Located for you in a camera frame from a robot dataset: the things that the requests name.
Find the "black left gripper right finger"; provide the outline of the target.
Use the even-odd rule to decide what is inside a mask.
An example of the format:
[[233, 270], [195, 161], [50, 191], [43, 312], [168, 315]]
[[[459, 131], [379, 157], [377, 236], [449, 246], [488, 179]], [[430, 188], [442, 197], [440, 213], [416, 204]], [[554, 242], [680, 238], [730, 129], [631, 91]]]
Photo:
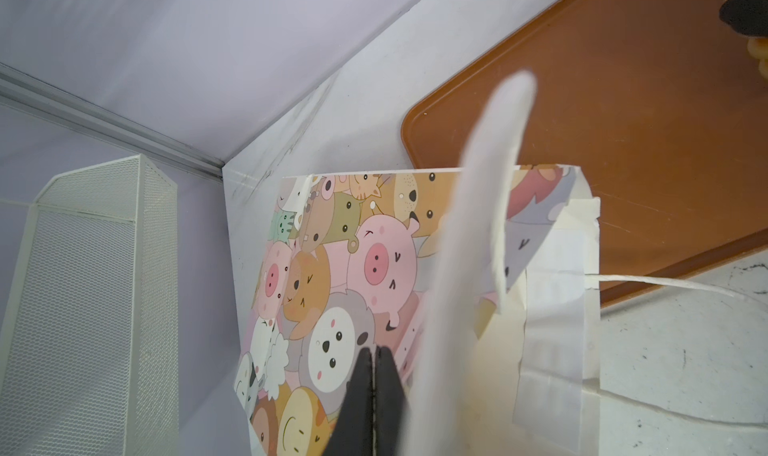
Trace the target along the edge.
[[389, 347], [376, 348], [374, 361], [374, 454], [397, 455], [406, 396]]

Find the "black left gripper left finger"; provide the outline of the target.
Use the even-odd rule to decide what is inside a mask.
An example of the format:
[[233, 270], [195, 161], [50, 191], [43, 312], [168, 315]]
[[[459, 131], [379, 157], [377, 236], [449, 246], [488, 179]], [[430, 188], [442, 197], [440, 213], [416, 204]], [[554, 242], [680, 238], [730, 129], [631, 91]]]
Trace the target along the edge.
[[324, 456], [372, 456], [374, 453], [374, 368], [368, 348], [360, 350], [348, 381], [336, 426]]

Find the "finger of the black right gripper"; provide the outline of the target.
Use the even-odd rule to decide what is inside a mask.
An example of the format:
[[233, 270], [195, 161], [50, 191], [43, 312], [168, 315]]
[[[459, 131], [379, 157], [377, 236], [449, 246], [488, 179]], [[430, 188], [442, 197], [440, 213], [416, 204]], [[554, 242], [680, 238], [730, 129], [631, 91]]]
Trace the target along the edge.
[[767, 0], [724, 0], [719, 19], [736, 33], [767, 37]]

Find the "cartoon animal paper gift bag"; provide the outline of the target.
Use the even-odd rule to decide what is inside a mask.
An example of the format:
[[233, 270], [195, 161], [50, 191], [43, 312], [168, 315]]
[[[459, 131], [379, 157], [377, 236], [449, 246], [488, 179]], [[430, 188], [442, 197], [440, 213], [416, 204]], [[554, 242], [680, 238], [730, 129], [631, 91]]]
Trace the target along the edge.
[[600, 202], [581, 170], [518, 164], [537, 82], [492, 93], [458, 167], [225, 169], [230, 238], [263, 228], [233, 388], [253, 455], [323, 455], [359, 352], [393, 353], [397, 455], [595, 455]]

